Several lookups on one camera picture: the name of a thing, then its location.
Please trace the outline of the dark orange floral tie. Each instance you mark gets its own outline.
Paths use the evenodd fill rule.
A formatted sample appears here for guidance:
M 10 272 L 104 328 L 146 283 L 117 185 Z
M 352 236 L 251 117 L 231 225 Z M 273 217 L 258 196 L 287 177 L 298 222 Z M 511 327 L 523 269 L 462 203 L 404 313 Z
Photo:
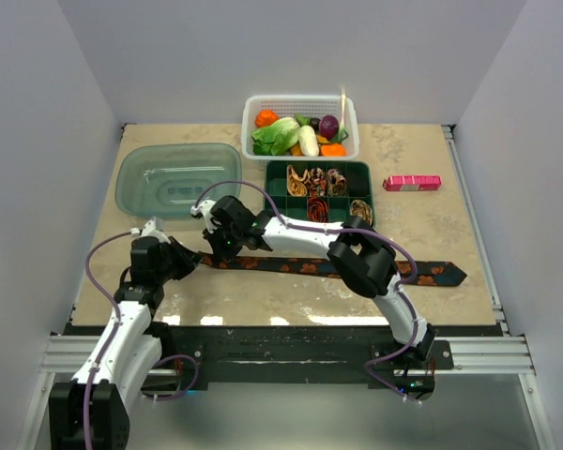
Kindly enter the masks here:
M 407 285 L 458 287 L 467 278 L 467 273 L 453 262 L 416 261 L 417 275 L 415 277 L 412 277 L 412 264 L 410 262 L 397 261 L 397 266 L 402 280 Z M 226 268 L 216 269 L 340 278 L 331 262 L 316 258 L 236 256 L 227 260 Z

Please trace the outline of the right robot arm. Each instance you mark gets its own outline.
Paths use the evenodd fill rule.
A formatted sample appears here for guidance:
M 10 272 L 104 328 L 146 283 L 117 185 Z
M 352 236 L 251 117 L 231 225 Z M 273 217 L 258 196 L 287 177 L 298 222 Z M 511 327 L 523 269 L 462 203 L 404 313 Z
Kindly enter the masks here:
M 435 330 L 409 299 L 396 262 L 403 249 L 360 217 L 318 223 L 284 216 L 276 206 L 254 214 L 234 196 L 201 200 L 190 213 L 205 222 L 203 237 L 223 260 L 247 248 L 297 251 L 329 261 L 346 287 L 372 299 L 388 320 L 406 366 L 421 368 L 432 358 Z

